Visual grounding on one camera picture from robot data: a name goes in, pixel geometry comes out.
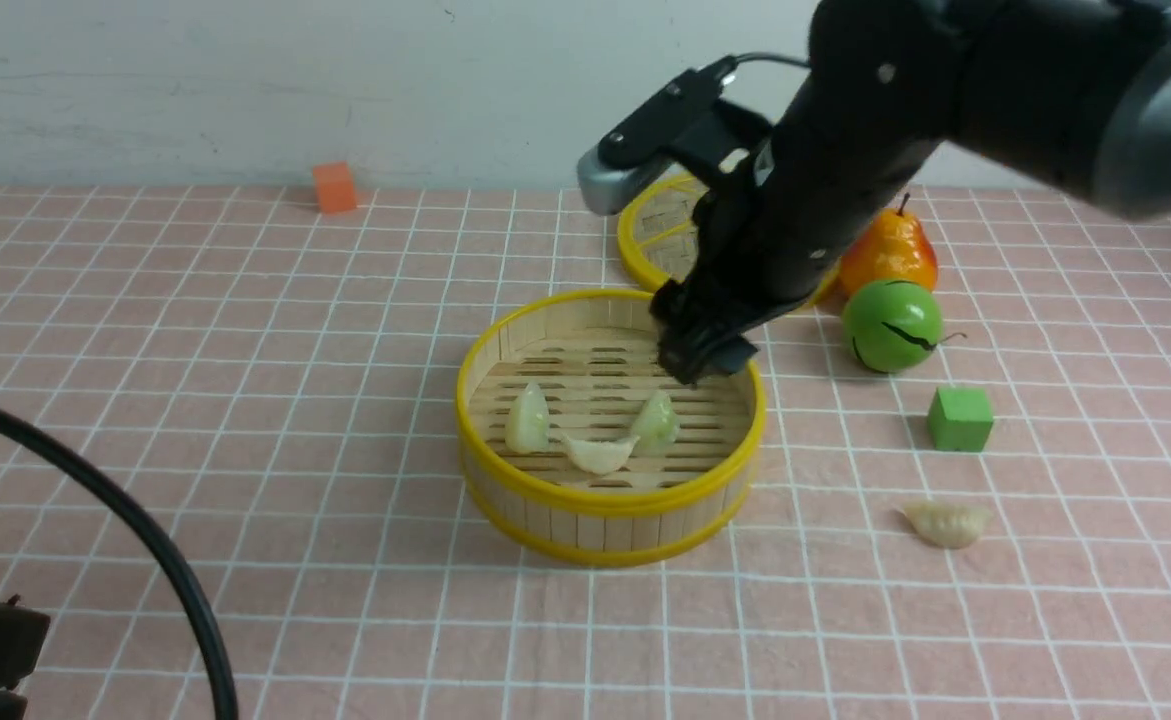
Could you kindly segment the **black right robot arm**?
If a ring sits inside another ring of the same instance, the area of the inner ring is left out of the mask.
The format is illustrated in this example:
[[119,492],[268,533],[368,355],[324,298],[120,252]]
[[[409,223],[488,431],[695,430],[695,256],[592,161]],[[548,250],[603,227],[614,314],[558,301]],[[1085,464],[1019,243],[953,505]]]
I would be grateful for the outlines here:
[[806,78],[655,295],[684,384],[749,363],[941,143],[1125,222],[1171,214],[1171,1],[823,1]]

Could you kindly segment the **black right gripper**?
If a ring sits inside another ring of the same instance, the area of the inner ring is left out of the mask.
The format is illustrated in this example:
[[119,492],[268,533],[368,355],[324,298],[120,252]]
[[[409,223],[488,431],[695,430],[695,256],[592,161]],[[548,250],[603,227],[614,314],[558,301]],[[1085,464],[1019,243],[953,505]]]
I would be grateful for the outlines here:
[[693,272],[653,297],[664,373],[748,369],[741,332],[803,306],[940,146],[970,42],[961,1],[819,4],[808,77],[749,156],[751,187],[717,193]]

